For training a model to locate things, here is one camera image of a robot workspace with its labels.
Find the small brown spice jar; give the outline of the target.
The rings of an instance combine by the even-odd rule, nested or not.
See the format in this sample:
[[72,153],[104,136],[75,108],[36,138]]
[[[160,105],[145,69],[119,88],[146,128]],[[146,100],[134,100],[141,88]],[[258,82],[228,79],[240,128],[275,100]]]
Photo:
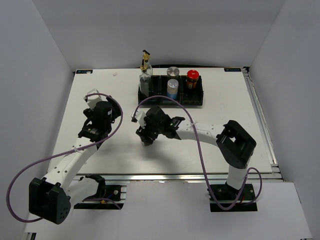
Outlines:
[[186,87],[188,89],[194,89],[197,81],[199,80],[200,74],[197,70],[191,69],[186,74]]

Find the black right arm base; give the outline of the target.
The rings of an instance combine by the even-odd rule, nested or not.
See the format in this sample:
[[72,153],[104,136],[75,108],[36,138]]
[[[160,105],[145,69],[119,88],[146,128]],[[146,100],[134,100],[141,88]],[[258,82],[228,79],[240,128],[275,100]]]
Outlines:
[[[219,203],[227,208],[236,199],[238,192],[228,187],[226,184],[211,184],[211,190],[213,191],[216,199]],[[228,212],[257,212],[257,203],[253,201],[256,197],[255,190],[252,184],[245,184],[242,194],[240,195],[235,206],[228,210]],[[214,201],[211,195],[209,195],[209,206],[212,213],[225,212]]]

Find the red lid dark spice jar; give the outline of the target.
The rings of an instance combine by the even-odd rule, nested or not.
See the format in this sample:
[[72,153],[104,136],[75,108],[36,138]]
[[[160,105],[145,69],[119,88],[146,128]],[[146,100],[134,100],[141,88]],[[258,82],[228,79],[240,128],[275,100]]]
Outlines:
[[149,139],[143,139],[141,140],[141,144],[144,146],[144,147],[147,147],[147,146],[150,146],[153,144],[153,140],[149,140]]

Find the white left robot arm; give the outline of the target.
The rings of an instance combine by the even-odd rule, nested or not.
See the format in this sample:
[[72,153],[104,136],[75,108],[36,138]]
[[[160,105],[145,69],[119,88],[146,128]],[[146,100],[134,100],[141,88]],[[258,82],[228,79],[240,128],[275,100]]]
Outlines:
[[112,97],[102,100],[97,93],[85,98],[88,108],[83,111],[86,121],[70,153],[41,179],[34,178],[28,189],[29,212],[54,224],[61,224],[70,210],[83,200],[99,200],[106,195],[105,179],[98,174],[87,174],[72,184],[87,160],[109,138],[112,124],[123,112]]

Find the blue label spice jar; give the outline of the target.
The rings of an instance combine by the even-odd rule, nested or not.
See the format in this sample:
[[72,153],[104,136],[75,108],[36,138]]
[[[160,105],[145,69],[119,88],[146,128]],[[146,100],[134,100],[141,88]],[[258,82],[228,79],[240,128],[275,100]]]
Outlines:
[[176,100],[177,96],[178,96],[178,88],[179,88],[179,82],[177,79],[169,79],[167,81],[167,91],[166,91],[166,95],[173,99]]

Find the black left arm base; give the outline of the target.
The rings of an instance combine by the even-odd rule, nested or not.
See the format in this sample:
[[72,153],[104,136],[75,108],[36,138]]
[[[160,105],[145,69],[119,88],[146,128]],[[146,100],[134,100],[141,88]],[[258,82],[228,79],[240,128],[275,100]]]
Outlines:
[[94,195],[88,196],[87,200],[82,203],[76,204],[73,208],[77,210],[121,210],[125,200],[124,196],[121,196],[125,192],[123,191],[124,185],[106,184],[106,180],[97,174],[87,174],[82,176],[80,180],[94,180],[98,183],[97,192]]

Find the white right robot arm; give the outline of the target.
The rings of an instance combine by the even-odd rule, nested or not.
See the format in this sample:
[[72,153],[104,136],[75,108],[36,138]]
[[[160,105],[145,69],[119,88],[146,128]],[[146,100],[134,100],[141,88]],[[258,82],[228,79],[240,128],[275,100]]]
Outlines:
[[256,141],[235,120],[224,125],[191,123],[184,117],[169,117],[160,107],[154,106],[147,112],[137,110],[131,121],[139,123],[136,134],[144,146],[150,146],[163,135],[168,139],[196,140],[219,148],[228,163],[226,195],[236,200],[244,193],[243,182],[248,164],[256,148]]

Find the glass bottle with brown sauce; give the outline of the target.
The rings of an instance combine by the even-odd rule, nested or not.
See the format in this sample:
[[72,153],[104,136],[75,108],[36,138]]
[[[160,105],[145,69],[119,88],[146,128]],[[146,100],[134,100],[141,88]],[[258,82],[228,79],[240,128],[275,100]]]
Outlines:
[[149,97],[151,75],[148,73],[148,66],[144,59],[142,59],[140,69],[141,75],[139,76],[139,89],[143,95]]

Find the silver lid pink salt jar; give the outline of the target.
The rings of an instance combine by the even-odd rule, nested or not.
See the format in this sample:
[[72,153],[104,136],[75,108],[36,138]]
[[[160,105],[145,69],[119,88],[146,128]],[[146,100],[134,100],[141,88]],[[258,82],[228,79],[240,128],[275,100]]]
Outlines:
[[180,70],[178,67],[176,66],[171,66],[169,67],[167,70],[166,70],[166,76],[167,76],[167,79],[170,80],[170,79],[176,79],[178,80],[179,79],[179,76],[180,76]]

